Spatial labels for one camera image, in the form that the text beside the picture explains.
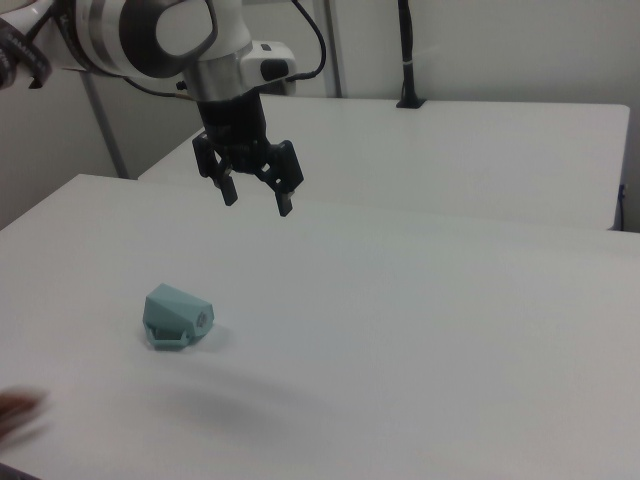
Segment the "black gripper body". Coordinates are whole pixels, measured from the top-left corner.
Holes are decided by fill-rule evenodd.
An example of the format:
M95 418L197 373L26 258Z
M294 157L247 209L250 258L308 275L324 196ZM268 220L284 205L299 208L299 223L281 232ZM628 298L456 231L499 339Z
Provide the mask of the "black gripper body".
M201 176L226 170L254 174L266 162L269 141L259 93L225 101L198 102L204 132L197 136Z

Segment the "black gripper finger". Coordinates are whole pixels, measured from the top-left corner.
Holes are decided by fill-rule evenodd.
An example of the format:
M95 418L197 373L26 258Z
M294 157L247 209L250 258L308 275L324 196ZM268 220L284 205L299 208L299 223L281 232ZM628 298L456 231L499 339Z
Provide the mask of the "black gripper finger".
M255 175L273 190L279 215L286 217L293 209L291 197L304 181L293 143L265 145Z
M232 165L227 155L215 151L205 132L192 140L192 146L200 176L212 180L214 186L220 190L226 206L233 205L238 195L231 178Z

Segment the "blurred person hand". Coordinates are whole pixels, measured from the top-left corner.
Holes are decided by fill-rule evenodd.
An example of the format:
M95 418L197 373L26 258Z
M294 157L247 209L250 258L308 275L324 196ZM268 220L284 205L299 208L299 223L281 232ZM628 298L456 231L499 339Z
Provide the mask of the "blurred person hand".
M49 398L47 390L14 386L1 390L1 442L31 423Z

